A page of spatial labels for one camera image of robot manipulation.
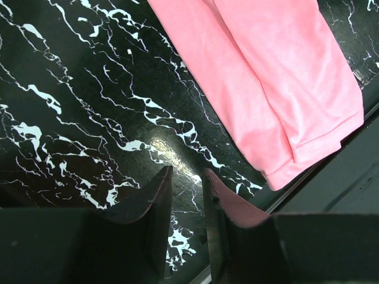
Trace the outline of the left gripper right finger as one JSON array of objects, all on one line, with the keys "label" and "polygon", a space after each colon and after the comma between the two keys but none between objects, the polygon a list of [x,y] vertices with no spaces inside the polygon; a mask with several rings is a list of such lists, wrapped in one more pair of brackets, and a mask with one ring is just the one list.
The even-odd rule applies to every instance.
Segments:
[{"label": "left gripper right finger", "polygon": [[268,214],[210,169],[203,198],[213,283],[377,283],[378,216]]}]

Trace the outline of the pink t-shirt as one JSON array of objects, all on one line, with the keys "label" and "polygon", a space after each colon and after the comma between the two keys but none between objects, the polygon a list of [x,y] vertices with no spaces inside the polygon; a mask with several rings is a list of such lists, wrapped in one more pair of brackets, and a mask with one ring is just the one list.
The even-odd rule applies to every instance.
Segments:
[{"label": "pink t-shirt", "polygon": [[235,145],[280,190],[364,122],[316,1],[150,1]]}]

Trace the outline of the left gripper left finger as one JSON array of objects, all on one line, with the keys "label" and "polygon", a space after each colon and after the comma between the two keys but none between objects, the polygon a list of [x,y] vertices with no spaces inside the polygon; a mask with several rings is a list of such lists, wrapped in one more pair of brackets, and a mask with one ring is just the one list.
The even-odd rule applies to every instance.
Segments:
[{"label": "left gripper left finger", "polygon": [[173,168],[112,207],[1,210],[2,283],[159,283]]}]

